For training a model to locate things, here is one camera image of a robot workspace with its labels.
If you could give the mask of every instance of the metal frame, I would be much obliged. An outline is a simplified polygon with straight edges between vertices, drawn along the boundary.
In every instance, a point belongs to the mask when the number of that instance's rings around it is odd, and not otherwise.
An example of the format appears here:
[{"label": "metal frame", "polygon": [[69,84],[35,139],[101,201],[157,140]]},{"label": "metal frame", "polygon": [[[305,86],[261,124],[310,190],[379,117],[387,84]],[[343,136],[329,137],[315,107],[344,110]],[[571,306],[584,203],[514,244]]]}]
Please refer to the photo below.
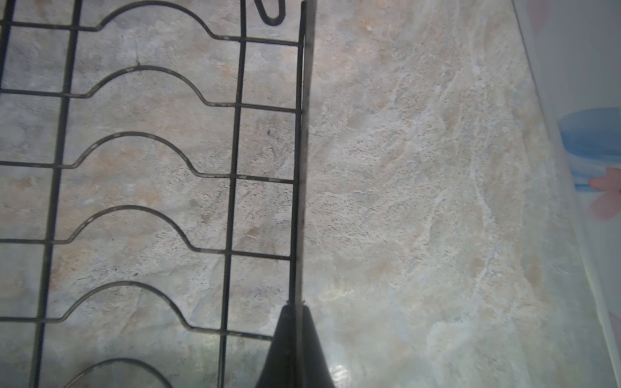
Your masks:
[{"label": "metal frame", "polygon": [[[275,39],[267,39],[267,38],[255,38],[247,36],[247,23],[246,23],[246,1],[240,0],[240,35],[239,36],[228,36],[228,35],[218,35],[214,34],[208,26],[203,22],[203,20],[198,17],[195,13],[190,10],[179,6],[177,4],[173,4],[167,1],[137,1],[126,6],[120,7],[113,12],[111,12],[108,16],[103,18],[98,25],[95,26],[83,26],[80,25],[80,15],[82,9],[82,0],[74,0],[73,6],[73,15],[71,18],[71,24],[69,25],[57,25],[57,24],[41,24],[41,23],[31,23],[31,22],[18,22],[13,20],[13,15],[15,11],[15,5],[17,0],[7,0],[4,8],[4,15],[2,20],[0,20],[0,26],[2,27],[2,32],[0,34],[0,94],[25,94],[29,96],[45,96],[50,98],[59,98],[60,99],[60,115],[58,118],[58,130],[57,130],[57,139],[55,146],[55,153],[53,163],[29,163],[29,162],[17,162],[17,161],[0,161],[0,166],[18,166],[18,167],[30,167],[30,168],[48,168],[52,169],[52,185],[50,190],[50,202],[48,208],[48,217],[47,217],[47,226],[45,230],[45,238],[43,240],[38,239],[24,239],[24,238],[0,238],[0,243],[4,244],[37,244],[43,245],[43,260],[42,260],[42,270],[41,270],[41,280],[39,287],[39,301],[37,304],[37,315],[36,317],[0,317],[0,322],[22,322],[22,323],[34,323],[35,324],[35,339],[34,339],[34,349],[32,352],[32,364],[30,370],[30,380],[29,387],[36,388],[39,386],[40,380],[40,370],[42,363],[42,353],[43,353],[43,343],[45,338],[45,326],[48,324],[61,323],[64,322],[71,313],[86,299],[91,297],[92,295],[103,291],[104,289],[112,288],[112,287],[122,287],[122,286],[131,286],[138,287],[144,289],[146,291],[150,291],[163,299],[168,306],[173,310],[173,312],[177,315],[179,322],[182,326],[192,332],[201,332],[201,333],[210,333],[216,334],[220,336],[220,344],[219,344],[219,362],[218,362],[218,376],[217,376],[217,385],[218,387],[224,386],[224,374],[225,374],[225,361],[226,361],[226,344],[228,336],[238,336],[242,338],[254,338],[259,340],[272,340],[272,336],[260,335],[256,333],[246,333],[246,332],[236,332],[228,329],[228,319],[229,319],[229,295],[230,295],[230,275],[231,275],[231,258],[232,255],[239,256],[249,256],[254,258],[265,258],[265,259],[278,259],[278,260],[286,260],[289,261],[290,265],[290,273],[289,273],[289,303],[294,304],[296,309],[296,373],[295,373],[295,387],[302,387],[304,382],[304,371],[302,370],[303,362],[302,362],[302,340],[301,340],[301,330],[302,330],[302,231],[304,225],[304,196],[305,196],[305,185],[306,185],[306,147],[307,147],[307,115],[305,114],[308,111],[308,97],[310,91],[310,76],[311,76],[311,68],[312,68],[312,39],[314,33],[314,15],[315,15],[315,2],[314,0],[305,0],[301,3],[301,21],[299,28],[299,36],[298,41],[292,42],[287,40],[275,40]],[[265,12],[265,8],[261,0],[255,0],[257,9],[259,10],[260,16],[266,24],[269,25],[278,25],[280,24],[285,15],[284,10],[284,0],[279,0],[279,15],[275,18],[268,17]],[[235,102],[211,102],[207,101],[198,90],[198,88],[183,75],[170,70],[168,68],[163,68],[159,66],[150,66],[150,65],[140,65],[134,66],[126,69],[121,69],[116,71],[109,76],[106,76],[100,82],[95,84],[88,92],[84,94],[76,94],[71,92],[71,82],[73,78],[73,67],[75,63],[76,56],[76,47],[78,42],[78,33],[79,32],[98,32],[103,29],[107,23],[109,23],[113,18],[126,12],[130,9],[134,9],[137,7],[143,6],[163,6],[170,7],[185,14],[191,16],[194,20],[196,20],[199,25],[207,32],[207,34],[216,40],[227,40],[233,42],[239,42],[240,44],[240,53],[239,53],[239,62],[238,62],[238,71],[237,71],[237,92],[235,96]],[[30,90],[21,90],[21,89],[5,89],[2,88],[2,76],[4,72],[4,65],[6,62],[6,54],[9,44],[9,36],[11,33],[11,27],[27,27],[27,28],[35,28],[35,29],[52,29],[52,30],[68,30],[69,31],[69,42],[66,54],[65,61],[65,71],[63,78],[63,86],[60,92],[48,92],[48,91],[30,91]],[[293,46],[297,47],[297,74],[296,74],[296,105],[294,108],[285,108],[285,107],[276,107],[276,106],[264,106],[258,104],[246,104],[242,102],[242,94],[243,94],[243,75],[244,75],[244,67],[245,67],[245,56],[246,56],[246,44],[247,42],[252,43],[264,43],[264,44],[272,44],[272,45],[283,45],[283,46]],[[235,114],[233,119],[233,142],[232,142],[232,157],[231,157],[231,167],[229,174],[212,174],[212,173],[201,173],[198,172],[188,157],[174,144],[171,142],[161,138],[154,136],[150,133],[145,132],[119,132],[110,136],[106,136],[101,138],[100,140],[93,143],[87,150],[85,150],[82,155],[78,157],[78,159],[72,164],[65,164],[63,160],[63,154],[65,150],[65,137],[66,137],[66,128],[67,128],[67,119],[69,114],[69,105],[71,99],[86,99],[92,97],[99,89],[101,89],[106,83],[111,81],[112,79],[122,76],[123,74],[127,74],[133,71],[161,71],[172,76],[175,76],[182,81],[184,81],[195,93],[196,96],[201,100],[203,104],[209,107],[224,107],[224,108],[234,108]],[[242,109],[259,109],[265,111],[278,111],[278,112],[288,112],[294,114],[296,116],[295,121],[295,146],[294,146],[294,176],[293,179],[278,179],[278,178],[269,178],[262,176],[247,176],[241,175],[237,172],[237,163],[238,163],[238,148],[239,148],[239,133],[240,133],[240,118]],[[138,205],[120,205],[115,207],[110,207],[108,209],[104,209],[94,215],[92,215],[89,219],[85,220],[66,240],[57,240],[55,239],[56,232],[56,221],[58,214],[58,200],[60,195],[60,181],[61,181],[61,173],[63,169],[75,169],[80,166],[80,164],[84,161],[86,157],[99,145],[111,141],[115,138],[126,137],[126,136],[134,136],[134,137],[147,137],[153,140],[156,140],[160,143],[165,144],[170,147],[173,151],[175,151],[186,163],[186,166],[189,170],[196,176],[201,178],[222,178],[229,179],[229,205],[228,205],[228,216],[227,216],[227,234],[226,234],[226,245],[225,249],[218,250],[212,248],[201,248],[198,246],[194,246],[187,238],[182,229],[170,218],[161,212],[151,209],[144,206]],[[269,255],[264,253],[255,253],[255,252],[246,252],[246,251],[235,251],[233,250],[233,219],[235,212],[235,190],[237,187],[238,179],[246,179],[251,181],[269,181],[280,184],[290,184],[292,185],[292,214],[291,214],[291,242],[290,247],[291,251],[289,256],[280,256],[280,255]],[[87,227],[92,221],[95,219],[102,217],[111,212],[115,212],[118,210],[138,210],[143,212],[148,212],[150,214],[156,215],[157,217],[163,219],[166,223],[172,226],[175,231],[179,234],[181,239],[185,242],[186,246],[195,251],[201,253],[217,253],[224,255],[224,283],[223,283],[223,292],[222,292],[222,312],[221,312],[221,321],[220,328],[203,328],[203,327],[195,327],[190,325],[186,319],[183,317],[180,309],[177,305],[162,291],[149,286],[148,284],[135,282],[135,281],[117,281],[108,284],[104,284],[99,286],[81,298],[79,298],[60,318],[51,318],[47,316],[47,304],[48,304],[48,293],[50,286],[50,271],[52,267],[52,253],[54,245],[64,245],[71,243],[84,229]],[[86,375],[87,373],[95,370],[97,368],[101,368],[105,365],[112,363],[126,363],[131,364],[136,367],[142,368],[147,372],[153,374],[162,384],[167,387],[170,387],[171,384],[166,380],[166,378],[159,373],[152,366],[144,363],[143,361],[137,359],[129,359],[129,358],[112,358],[108,360],[101,361],[95,365],[86,368],[81,371],[77,376],[75,376],[69,383],[67,383],[66,387],[72,386],[76,383],[81,377]]]}]

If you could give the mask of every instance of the white container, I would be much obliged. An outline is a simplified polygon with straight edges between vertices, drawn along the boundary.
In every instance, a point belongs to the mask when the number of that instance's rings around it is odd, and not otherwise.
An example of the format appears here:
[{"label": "white container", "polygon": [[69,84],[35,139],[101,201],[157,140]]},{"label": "white container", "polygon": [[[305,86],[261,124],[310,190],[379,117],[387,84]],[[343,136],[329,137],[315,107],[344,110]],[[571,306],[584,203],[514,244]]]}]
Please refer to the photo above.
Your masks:
[{"label": "white container", "polygon": [[514,0],[621,381],[621,1]]}]

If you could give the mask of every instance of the stone countertop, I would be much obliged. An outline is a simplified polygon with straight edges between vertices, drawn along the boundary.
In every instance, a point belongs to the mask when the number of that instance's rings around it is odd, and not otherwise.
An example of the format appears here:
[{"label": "stone countertop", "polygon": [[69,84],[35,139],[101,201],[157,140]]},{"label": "stone countertop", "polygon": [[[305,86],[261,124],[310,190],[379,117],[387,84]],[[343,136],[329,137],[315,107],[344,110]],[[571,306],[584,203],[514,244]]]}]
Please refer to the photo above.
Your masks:
[{"label": "stone countertop", "polygon": [[[81,22],[95,25],[127,2],[84,0]],[[17,3],[15,20],[70,22],[70,1]],[[238,34],[237,2],[179,3],[214,32]],[[247,6],[250,36],[297,39],[296,2],[280,27]],[[67,38],[13,28],[2,86],[59,90]],[[140,63],[178,71],[209,100],[233,101],[237,59],[237,43],[210,39],[178,11],[136,9],[79,33],[72,91]],[[295,48],[249,43],[244,102],[292,106],[295,60]],[[335,385],[616,386],[510,1],[321,1],[312,82],[304,298]],[[0,96],[0,158],[51,163],[59,104]],[[71,101],[65,162],[135,130],[172,141],[199,171],[228,173],[232,122],[232,109],[202,105],[176,78],[127,74]],[[243,110],[239,172],[290,179],[293,125],[291,115]],[[0,172],[1,237],[43,238],[50,171]],[[63,171],[57,238],[131,203],[162,211],[197,246],[223,248],[228,190],[226,180],[192,175],[160,143],[116,139]],[[286,255],[290,197],[282,184],[240,182],[234,249]],[[33,315],[41,247],[0,251],[0,314]],[[271,334],[288,270],[233,257],[229,327]],[[167,293],[190,323],[218,327],[222,272],[221,256],[188,250],[163,221],[117,212],[55,247],[48,314],[61,316],[101,284],[135,280]],[[22,387],[33,327],[0,327],[9,349],[0,381]],[[231,338],[227,387],[252,386],[268,346]],[[48,325],[42,386],[130,356],[176,387],[210,387],[217,350],[216,336],[188,333],[152,294],[111,289]],[[89,378],[148,385],[124,366]]]}]

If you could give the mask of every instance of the wire hook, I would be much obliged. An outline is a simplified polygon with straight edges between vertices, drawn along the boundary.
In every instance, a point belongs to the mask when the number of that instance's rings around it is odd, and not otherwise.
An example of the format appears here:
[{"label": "wire hook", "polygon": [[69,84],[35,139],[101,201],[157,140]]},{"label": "wire hook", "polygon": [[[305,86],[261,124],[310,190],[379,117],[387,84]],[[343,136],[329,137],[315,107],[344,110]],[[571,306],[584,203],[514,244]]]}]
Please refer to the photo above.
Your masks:
[{"label": "wire hook", "polygon": [[255,0],[256,9],[259,11],[259,15],[261,16],[261,20],[267,25],[275,26],[279,25],[284,20],[284,0],[278,0],[278,16],[269,17],[267,12],[265,12],[265,7],[263,7],[263,0]]}]

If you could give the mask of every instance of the dish rack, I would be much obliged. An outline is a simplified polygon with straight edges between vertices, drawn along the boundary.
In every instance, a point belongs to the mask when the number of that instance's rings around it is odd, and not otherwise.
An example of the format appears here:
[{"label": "dish rack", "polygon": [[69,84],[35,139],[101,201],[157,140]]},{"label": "dish rack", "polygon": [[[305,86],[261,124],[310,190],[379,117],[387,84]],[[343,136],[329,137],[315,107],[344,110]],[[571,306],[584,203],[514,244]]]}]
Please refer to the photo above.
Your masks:
[{"label": "dish rack", "polygon": [[[2,32],[0,35],[0,85],[2,83],[2,76],[4,72],[7,49],[9,45],[9,35],[11,33],[11,27],[28,27],[33,29],[47,29],[47,30],[67,30],[69,31],[69,41],[66,53],[65,70],[63,75],[62,89],[60,92],[50,91],[36,91],[36,90],[22,90],[22,89],[7,89],[0,88],[0,94],[21,94],[28,96],[43,96],[53,97],[61,100],[60,115],[58,118],[58,129],[55,142],[55,152],[53,163],[31,163],[21,161],[0,161],[0,166],[15,166],[26,168],[45,168],[52,170],[52,184],[50,190],[50,200],[47,212],[47,224],[45,227],[45,238],[27,239],[27,238],[2,238],[0,243],[2,244],[35,244],[43,246],[43,260],[42,270],[39,285],[39,297],[37,304],[37,313],[35,317],[23,317],[23,316],[10,316],[0,317],[0,322],[16,322],[16,323],[34,323],[35,324],[35,338],[34,348],[32,351],[32,364],[30,369],[29,387],[36,388],[40,385],[40,371],[42,365],[42,353],[43,343],[45,338],[45,327],[47,325],[54,325],[64,322],[72,312],[80,306],[84,301],[91,296],[101,292],[105,289],[113,287],[130,286],[137,287],[146,291],[149,291],[159,298],[163,299],[170,309],[175,313],[182,326],[191,332],[208,333],[220,336],[219,342],[219,360],[217,368],[217,386],[224,386],[224,371],[225,361],[227,356],[227,337],[237,336],[242,338],[254,338],[259,340],[273,341],[268,353],[268,360],[266,366],[261,375],[259,386],[277,387],[302,387],[302,386],[316,386],[309,382],[312,380],[311,375],[315,375],[314,370],[321,369],[320,374],[325,378],[328,376],[327,367],[323,359],[323,355],[320,350],[319,341],[314,331],[312,319],[307,307],[302,304],[302,241],[303,241],[303,226],[304,226],[304,198],[306,188],[306,158],[307,158],[307,123],[308,123],[308,110],[309,110],[309,92],[311,82],[311,68],[312,68],[312,54],[313,54],[313,41],[314,41],[314,20],[315,20],[315,1],[305,0],[301,2],[301,18],[299,24],[299,35],[297,41],[287,40],[275,40],[268,38],[249,37],[247,35],[247,21],[246,21],[246,1],[240,0],[240,35],[218,35],[213,33],[206,23],[195,13],[186,9],[183,6],[179,6],[168,1],[137,1],[126,6],[122,6],[105,18],[103,18],[97,25],[81,25],[80,16],[83,2],[82,0],[75,0],[73,4],[73,13],[71,18],[71,24],[43,24],[34,22],[19,22],[14,21],[14,11],[16,8],[17,0],[7,0],[4,8],[4,16],[0,20]],[[270,17],[263,6],[261,0],[255,0],[256,7],[264,23],[268,25],[278,25],[282,23],[285,18],[285,2],[284,0],[278,0],[279,13],[276,17]],[[124,68],[111,73],[106,76],[100,82],[95,84],[88,92],[78,94],[72,92],[71,84],[73,79],[74,63],[76,59],[76,46],[78,41],[78,34],[82,33],[96,33],[102,30],[110,21],[112,21],[118,15],[129,11],[131,9],[139,7],[169,7],[176,9],[179,12],[183,12],[192,17],[206,32],[207,34],[216,40],[225,40],[230,42],[238,42],[240,45],[240,54],[237,70],[237,89],[234,102],[212,102],[203,97],[200,90],[190,80],[185,78],[182,74],[179,74],[171,69],[151,66],[151,65],[138,65],[129,68]],[[297,48],[297,72],[296,72],[296,103],[295,107],[276,107],[260,104],[247,104],[242,102],[243,94],[243,77],[245,67],[246,45],[251,43],[262,43],[267,45],[282,45]],[[228,107],[234,109],[233,117],[233,140],[232,140],[232,157],[231,167],[229,174],[211,174],[199,172],[191,163],[189,158],[173,143],[169,140],[157,137],[150,133],[145,132],[118,132],[112,135],[103,137],[93,143],[87,148],[73,163],[68,163],[64,160],[63,154],[65,151],[65,137],[66,128],[69,114],[69,105],[72,99],[87,99],[92,97],[100,90],[106,83],[112,81],[116,77],[120,77],[123,74],[135,72],[135,71],[158,71],[169,74],[170,76],[177,77],[188,85],[195,93],[200,101],[210,107]],[[294,174],[293,179],[278,179],[263,176],[249,176],[238,174],[238,147],[240,137],[240,117],[243,109],[258,109],[263,111],[277,111],[285,112],[295,115],[295,143],[294,143]],[[172,219],[165,214],[140,205],[120,205],[104,209],[97,212],[85,220],[66,240],[56,239],[56,225],[57,225],[57,213],[58,203],[60,196],[60,183],[62,171],[64,169],[76,169],[80,167],[80,164],[89,156],[95,148],[99,147],[103,143],[109,142],[119,137],[147,137],[152,140],[158,141],[174,152],[176,152],[185,162],[188,169],[193,175],[200,178],[207,179],[228,179],[229,180],[229,204],[227,214],[227,229],[226,229],[226,243],[223,250],[213,249],[207,247],[200,247],[193,245],[187,238],[184,231],[175,223]],[[292,214],[291,214],[291,241],[290,241],[290,253],[287,256],[271,255],[264,253],[236,251],[233,249],[233,219],[235,208],[235,190],[237,181],[250,180],[250,181],[268,181],[277,182],[282,184],[289,184],[292,186]],[[119,210],[136,210],[147,212],[155,215],[164,220],[168,225],[174,228],[174,230],[181,237],[185,245],[192,251],[199,253],[215,253],[224,256],[224,280],[222,291],[222,310],[220,328],[198,327],[189,324],[184,318],[179,307],[162,291],[148,284],[136,281],[117,281],[108,284],[104,284],[97,288],[94,288],[80,297],[61,317],[49,317],[47,313],[48,307],[48,293],[50,290],[50,275],[52,268],[52,253],[55,245],[65,245],[71,243],[80,232],[86,228],[91,222],[103,215]],[[229,318],[229,295],[230,295],[230,278],[231,278],[231,259],[232,255],[248,256],[252,258],[267,258],[276,260],[285,260],[289,262],[289,293],[288,303],[283,307],[281,317],[278,322],[276,333],[274,336],[260,335],[256,333],[240,332],[230,330],[228,328]],[[100,363],[93,364],[90,367],[82,370],[71,381],[67,382],[66,387],[71,387],[76,384],[83,376],[89,372],[110,365],[114,363],[124,363],[142,368],[146,372],[149,372],[165,387],[171,387],[172,385],[168,379],[153,366],[133,358],[112,358]],[[329,377],[325,381],[327,386],[331,386]]]}]

